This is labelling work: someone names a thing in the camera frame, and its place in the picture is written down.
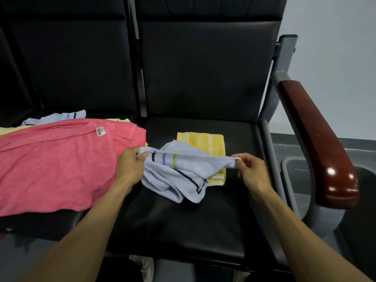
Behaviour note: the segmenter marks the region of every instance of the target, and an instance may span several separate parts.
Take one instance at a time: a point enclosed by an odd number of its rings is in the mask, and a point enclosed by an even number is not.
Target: barcode label
[[[105,129],[103,127],[97,127],[97,136],[101,136],[101,135],[104,135],[106,132],[105,132]]]

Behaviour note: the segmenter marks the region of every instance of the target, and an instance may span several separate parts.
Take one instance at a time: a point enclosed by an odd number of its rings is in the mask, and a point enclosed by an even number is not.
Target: forearm
[[[371,281],[313,233],[274,191],[261,196],[296,281]]]
[[[95,281],[126,194],[114,183],[78,225],[24,277],[25,281]]]

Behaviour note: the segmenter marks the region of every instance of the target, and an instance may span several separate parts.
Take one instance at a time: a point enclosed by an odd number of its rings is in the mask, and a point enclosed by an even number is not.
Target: white wall
[[[291,79],[338,137],[376,140],[376,0],[287,0],[281,34],[297,34]],[[293,130],[280,104],[270,131]]]

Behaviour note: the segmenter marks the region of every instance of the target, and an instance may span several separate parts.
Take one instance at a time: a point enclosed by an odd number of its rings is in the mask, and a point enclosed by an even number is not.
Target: shoe
[[[248,275],[250,275],[249,272],[234,270],[232,282],[244,282],[247,279]]]
[[[154,259],[151,257],[138,256],[131,254],[129,259],[136,262],[141,268],[144,282],[152,282],[154,276]]]

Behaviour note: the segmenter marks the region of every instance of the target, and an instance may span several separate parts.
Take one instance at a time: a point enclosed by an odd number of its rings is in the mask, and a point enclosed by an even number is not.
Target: brown armrest pad
[[[278,88],[309,156],[316,204],[332,209],[354,207],[359,199],[358,179],[341,142],[300,82],[280,81]]]

